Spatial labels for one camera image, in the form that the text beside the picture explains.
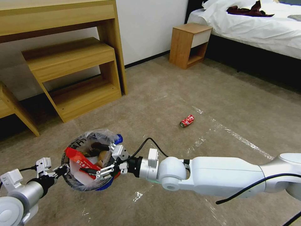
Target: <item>wooden stool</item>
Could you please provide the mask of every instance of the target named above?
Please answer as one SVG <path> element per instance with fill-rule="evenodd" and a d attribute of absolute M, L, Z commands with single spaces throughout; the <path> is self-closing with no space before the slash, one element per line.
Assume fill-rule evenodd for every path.
<path fill-rule="evenodd" d="M 21 106 L 15 96 L 0 81 L 0 118 L 16 114 L 19 119 L 38 137 L 40 134 L 28 112 Z"/>

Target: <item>black cable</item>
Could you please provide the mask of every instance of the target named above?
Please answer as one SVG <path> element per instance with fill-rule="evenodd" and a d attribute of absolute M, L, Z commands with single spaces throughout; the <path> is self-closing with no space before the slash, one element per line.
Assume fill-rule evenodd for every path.
<path fill-rule="evenodd" d="M 19 171 L 22 172 L 22 171 L 25 171 L 25 170 L 37 170 L 37 165 L 34 165 L 32 167 L 29 167 L 29 168 L 24 168 L 24 169 L 20 169 Z"/>
<path fill-rule="evenodd" d="M 290 173 L 284 173 L 284 174 L 275 174 L 275 175 L 272 175 L 272 176 L 268 176 L 266 178 L 263 178 L 247 187 L 245 187 L 244 189 L 240 190 L 239 192 L 235 193 L 234 195 L 230 196 L 229 198 L 226 198 L 226 199 L 222 199 L 222 200 L 219 200 L 219 201 L 216 201 L 215 204 L 219 205 L 219 204 L 222 204 L 222 203 L 225 203 L 225 202 L 228 202 L 232 199 L 234 199 L 235 197 L 239 196 L 240 194 L 244 193 L 245 191 L 251 189 L 252 187 L 262 183 L 262 182 L 265 182 L 266 180 L 269 180 L 269 179 L 273 179 L 275 177 L 281 177 L 281 176 L 295 176 L 295 177 L 299 177 L 301 178 L 301 175 L 299 174 L 290 174 Z"/>
<path fill-rule="evenodd" d="M 165 153 L 161 150 L 161 148 L 160 148 L 159 145 L 153 140 L 153 138 L 148 137 L 148 138 L 146 138 L 145 141 L 140 145 L 140 147 L 137 149 L 137 151 L 136 151 L 134 154 L 132 154 L 130 157 L 128 157 L 128 158 L 125 159 L 125 160 L 119 161 L 118 164 L 124 163 L 124 162 L 126 162 L 126 161 L 132 159 L 136 154 L 138 154 L 138 152 L 143 148 L 143 146 L 145 145 L 145 143 L 146 143 L 148 140 L 151 140 L 151 141 L 156 145 L 156 147 L 159 149 L 159 151 L 160 151 L 165 157 L 168 157 L 168 155 L 165 154 Z"/>
<path fill-rule="evenodd" d="M 240 190 L 239 192 L 235 193 L 234 195 L 230 196 L 229 198 L 226 198 L 226 199 L 222 199 L 222 200 L 216 201 L 215 203 L 216 203 L 217 205 L 219 205 L 219 204 L 228 202 L 228 201 L 234 199 L 235 197 L 239 196 L 240 194 L 244 193 L 245 191 L 251 189 L 252 187 L 254 187 L 254 186 L 256 186 L 256 185 L 258 185 L 258 184 L 260 184 L 260 183 L 262 183 L 262 182 L 265 182 L 265 181 L 267 181 L 267 180 L 269 180 L 269 179 L 272 179 L 272 178 L 281 177 L 281 176 L 294 176 L 294 177 L 299 177 L 299 178 L 301 178 L 301 175 L 299 175 L 299 174 L 290 174 L 290 173 L 275 174 L 275 175 L 272 175 L 272 176 L 268 176 L 268 177 L 266 177 L 266 178 L 264 178 L 264 179 L 261 179 L 261 180 L 255 182 L 255 183 L 253 183 L 253 184 L 247 186 L 246 188 Z M 295 220 L 297 220 L 300 216 L 301 216 L 301 212 L 299 212 L 299 213 L 297 213 L 295 216 L 293 216 L 293 217 L 292 217 L 289 221 L 287 221 L 283 226 L 288 226 L 288 225 L 290 225 L 290 224 L 293 223 Z"/>
<path fill-rule="evenodd" d="M 295 216 L 293 216 L 288 222 L 286 222 L 282 226 L 289 226 L 291 223 L 293 223 L 295 220 L 297 220 L 301 216 L 301 212 L 297 213 Z"/>

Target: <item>white bedsheet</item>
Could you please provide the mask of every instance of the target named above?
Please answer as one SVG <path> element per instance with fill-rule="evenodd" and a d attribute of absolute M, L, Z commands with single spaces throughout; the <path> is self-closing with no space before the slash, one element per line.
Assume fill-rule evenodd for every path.
<path fill-rule="evenodd" d="M 205 11 L 193 11 L 188 22 L 208 24 L 213 34 L 301 59 L 301 22 L 287 18 L 301 14 L 301 6 L 261 0 L 261 10 L 273 17 L 231 15 L 228 7 L 251 8 L 256 0 L 209 0 Z"/>

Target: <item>red wrapper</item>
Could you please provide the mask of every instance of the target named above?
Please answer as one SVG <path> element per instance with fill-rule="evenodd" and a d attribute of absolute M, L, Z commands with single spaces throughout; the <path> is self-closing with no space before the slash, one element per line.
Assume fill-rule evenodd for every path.
<path fill-rule="evenodd" d="M 101 170 L 101 168 L 93 163 L 91 163 L 81 152 L 73 149 L 66 148 L 65 150 L 67 157 L 73 162 L 78 163 L 82 168 L 89 168 L 94 170 Z"/>
<path fill-rule="evenodd" d="M 184 119 L 180 122 L 180 126 L 185 128 L 186 126 L 190 125 L 193 121 L 194 121 L 194 116 L 189 115 L 186 119 Z"/>

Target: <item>dark red cloth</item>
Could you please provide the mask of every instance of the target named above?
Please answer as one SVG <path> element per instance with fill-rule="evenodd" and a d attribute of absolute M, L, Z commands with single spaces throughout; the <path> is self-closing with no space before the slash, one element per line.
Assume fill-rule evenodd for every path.
<path fill-rule="evenodd" d="M 272 17 L 272 15 L 266 15 L 264 11 L 259 11 L 261 8 L 260 1 L 257 1 L 255 5 L 252 6 L 251 9 L 246 9 L 246 8 L 241 8 L 239 9 L 238 6 L 231 6 L 227 9 L 227 12 L 229 14 L 234 14 L 234 15 L 244 15 L 244 16 L 253 16 L 253 17 Z"/>

